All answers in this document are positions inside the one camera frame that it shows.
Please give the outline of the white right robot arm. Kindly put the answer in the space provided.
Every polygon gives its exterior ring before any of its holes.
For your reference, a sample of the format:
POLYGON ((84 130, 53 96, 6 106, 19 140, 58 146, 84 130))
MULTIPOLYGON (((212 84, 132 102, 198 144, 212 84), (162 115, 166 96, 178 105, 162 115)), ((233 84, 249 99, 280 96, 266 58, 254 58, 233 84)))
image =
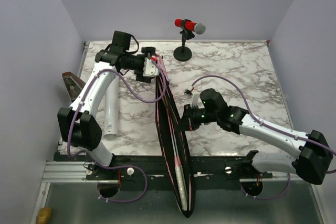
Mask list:
POLYGON ((299 132, 264 121, 238 106, 230 106, 215 89, 209 88, 193 96, 184 106, 176 131, 195 131, 202 124, 215 122, 222 130, 264 141, 280 153, 256 151, 241 165, 249 178, 265 172, 296 174, 304 181, 321 185, 333 155, 324 135, 316 130, 299 132))

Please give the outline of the pink racket bag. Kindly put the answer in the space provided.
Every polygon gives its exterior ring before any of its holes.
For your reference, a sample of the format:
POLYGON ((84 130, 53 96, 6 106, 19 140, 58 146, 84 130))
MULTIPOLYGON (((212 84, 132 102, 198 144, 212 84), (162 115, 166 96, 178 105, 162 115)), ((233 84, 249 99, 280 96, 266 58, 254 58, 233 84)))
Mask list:
POLYGON ((161 97, 155 104, 157 135, 176 203, 185 218, 189 218, 196 194, 190 150, 186 134, 176 129, 180 115, 162 57, 156 56, 155 63, 163 71, 155 78, 155 97, 161 97))

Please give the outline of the white shuttlecock tube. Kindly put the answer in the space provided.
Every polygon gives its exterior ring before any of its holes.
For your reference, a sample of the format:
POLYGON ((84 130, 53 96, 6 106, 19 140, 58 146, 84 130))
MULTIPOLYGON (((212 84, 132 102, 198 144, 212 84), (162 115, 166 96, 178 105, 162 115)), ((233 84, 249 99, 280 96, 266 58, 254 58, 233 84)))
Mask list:
POLYGON ((103 136, 112 140, 119 129, 119 78, 116 77, 106 90, 103 136))

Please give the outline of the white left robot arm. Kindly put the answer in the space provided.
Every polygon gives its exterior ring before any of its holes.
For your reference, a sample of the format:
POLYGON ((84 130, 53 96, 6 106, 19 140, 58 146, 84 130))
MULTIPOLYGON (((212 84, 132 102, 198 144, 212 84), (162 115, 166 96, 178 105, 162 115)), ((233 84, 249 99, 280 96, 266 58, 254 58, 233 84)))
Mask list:
POLYGON ((99 104, 112 83, 124 80, 122 70, 133 71, 136 80, 149 83, 162 77, 158 66, 159 55, 154 47, 138 47, 130 50, 135 37, 115 31, 112 42, 95 56, 92 73, 84 88, 68 108, 60 108, 57 114, 62 140, 67 143, 67 155, 72 158, 71 147, 77 147, 99 165, 98 173, 104 179, 116 175, 114 154, 102 143, 102 129, 96 121, 99 104))

